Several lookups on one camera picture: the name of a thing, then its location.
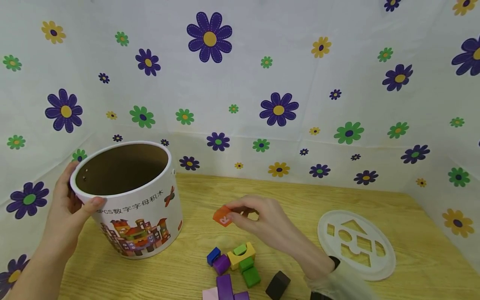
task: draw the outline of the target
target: cardboard cylinder container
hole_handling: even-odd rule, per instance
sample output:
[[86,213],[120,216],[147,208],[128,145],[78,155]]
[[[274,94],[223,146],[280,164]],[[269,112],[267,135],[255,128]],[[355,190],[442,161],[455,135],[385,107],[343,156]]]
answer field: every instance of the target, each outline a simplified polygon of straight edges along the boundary
[[182,211],[172,156],[160,144],[116,144],[82,161],[70,185],[83,202],[106,199],[93,214],[112,247],[141,259],[163,251],[177,238]]

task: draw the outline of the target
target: green flower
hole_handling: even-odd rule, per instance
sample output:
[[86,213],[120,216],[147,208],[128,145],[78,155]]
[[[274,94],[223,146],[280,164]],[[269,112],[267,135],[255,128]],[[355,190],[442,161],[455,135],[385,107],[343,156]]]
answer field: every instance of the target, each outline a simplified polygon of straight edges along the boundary
[[398,122],[395,126],[390,127],[390,131],[387,132],[387,135],[389,135],[391,139],[394,137],[398,139],[401,135],[407,133],[408,128],[410,128],[410,126],[407,126],[407,122]]
[[452,119],[450,121],[450,126],[455,126],[455,128],[462,127],[463,124],[465,124],[465,121],[463,121],[463,119],[459,117],[456,117],[455,119]]
[[155,120],[153,118],[153,113],[147,112],[147,108],[142,106],[142,108],[138,108],[138,106],[133,107],[134,110],[130,111],[130,114],[133,116],[132,122],[137,123],[140,127],[147,127],[152,128],[152,124],[155,124]]
[[77,152],[74,152],[72,154],[72,157],[73,157],[72,161],[75,161],[75,160],[82,161],[87,158],[87,154],[85,154],[85,150],[77,149]]
[[236,104],[232,104],[230,105],[230,107],[228,108],[228,111],[232,114],[236,114],[237,111],[239,111],[239,107],[236,105]]
[[25,146],[24,137],[21,135],[14,135],[13,137],[8,138],[7,146],[10,146],[10,149],[20,149],[21,147]]
[[450,176],[450,182],[452,182],[453,185],[460,185],[462,188],[465,187],[465,184],[470,182],[468,172],[464,172],[462,168],[452,168],[452,171],[448,172],[448,176]]
[[333,137],[338,139],[339,144],[347,142],[348,145],[353,143],[353,140],[358,141],[361,136],[360,133],[363,132],[363,128],[360,127],[360,122],[357,122],[352,125],[352,122],[345,123],[345,127],[338,127],[336,131],[338,132]]
[[267,56],[264,56],[264,58],[262,59],[262,62],[260,63],[260,65],[265,69],[265,68],[270,68],[272,66],[272,62],[273,62],[273,59]]
[[392,48],[385,48],[383,51],[380,51],[380,55],[377,57],[378,61],[381,62],[386,62],[387,60],[392,58]]
[[115,37],[117,38],[117,43],[120,43],[122,46],[128,46],[128,35],[126,35],[123,31],[117,31]]
[[20,71],[22,69],[20,68],[22,66],[22,63],[18,61],[18,58],[13,57],[13,55],[4,56],[3,58],[5,59],[3,63],[8,70],[11,69],[12,71],[16,72],[17,70]]
[[177,116],[177,121],[180,121],[182,125],[190,125],[193,121],[195,121],[192,118],[193,113],[191,113],[188,109],[183,110],[180,108],[179,111],[175,113],[175,115]]
[[253,142],[253,149],[257,150],[257,152],[265,152],[265,150],[268,150],[270,147],[268,146],[270,142],[267,142],[267,140],[262,140],[258,139],[256,142]]

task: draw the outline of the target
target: sleeve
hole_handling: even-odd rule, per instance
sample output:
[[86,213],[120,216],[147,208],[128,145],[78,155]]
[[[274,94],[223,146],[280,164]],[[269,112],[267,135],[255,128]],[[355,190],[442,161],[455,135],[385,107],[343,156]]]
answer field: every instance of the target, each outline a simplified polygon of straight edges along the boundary
[[312,291],[310,300],[379,300],[368,284],[352,267],[334,256],[335,270],[326,278],[311,280],[304,277]]

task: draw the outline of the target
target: building illustration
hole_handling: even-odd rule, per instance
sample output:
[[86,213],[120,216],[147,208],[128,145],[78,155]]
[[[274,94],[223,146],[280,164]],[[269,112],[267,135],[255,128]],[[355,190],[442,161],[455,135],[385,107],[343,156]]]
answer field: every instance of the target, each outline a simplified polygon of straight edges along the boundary
[[110,244],[124,256],[141,256],[145,252],[152,252],[163,245],[170,238],[167,230],[167,218],[160,219],[156,226],[143,219],[135,221],[136,226],[130,227],[124,219],[110,221],[115,230],[111,230],[104,223],[102,232]]

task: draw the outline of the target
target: yellow flower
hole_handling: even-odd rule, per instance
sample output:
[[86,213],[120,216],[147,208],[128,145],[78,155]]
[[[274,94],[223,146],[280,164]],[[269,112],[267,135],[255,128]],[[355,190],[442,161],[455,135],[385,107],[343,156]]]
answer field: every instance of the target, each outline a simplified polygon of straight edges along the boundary
[[313,43],[312,54],[315,54],[315,58],[317,57],[322,58],[324,54],[327,54],[328,52],[330,52],[329,47],[331,45],[332,43],[328,41],[327,37],[324,38],[323,36],[321,36],[318,38],[318,42]]
[[418,178],[417,179],[417,184],[421,187],[424,188],[427,185],[427,182],[423,178]]
[[458,235],[459,233],[462,237],[466,238],[468,234],[472,234],[475,231],[470,226],[473,224],[472,220],[469,218],[464,218],[463,213],[459,210],[456,212],[453,209],[447,209],[447,214],[443,213],[442,216],[444,217],[445,226],[452,229],[452,233]]
[[317,135],[319,132],[320,132],[320,129],[318,127],[310,128],[310,134],[311,135]]
[[110,120],[116,120],[117,119],[117,114],[114,113],[113,111],[107,111],[106,115],[107,115],[107,118],[109,118]]
[[50,23],[43,22],[42,31],[45,34],[45,38],[52,42],[52,44],[56,44],[59,42],[60,44],[63,43],[63,38],[67,36],[63,33],[63,28],[61,26],[57,26],[54,21],[50,21]]
[[283,177],[283,174],[287,175],[288,170],[290,170],[290,167],[287,166],[287,163],[280,164],[279,162],[274,163],[273,166],[269,166],[268,168],[268,173],[272,174],[273,177]]
[[460,14],[464,16],[468,11],[475,8],[475,2],[477,2],[477,0],[456,0],[456,4],[452,10],[455,11],[455,15]]

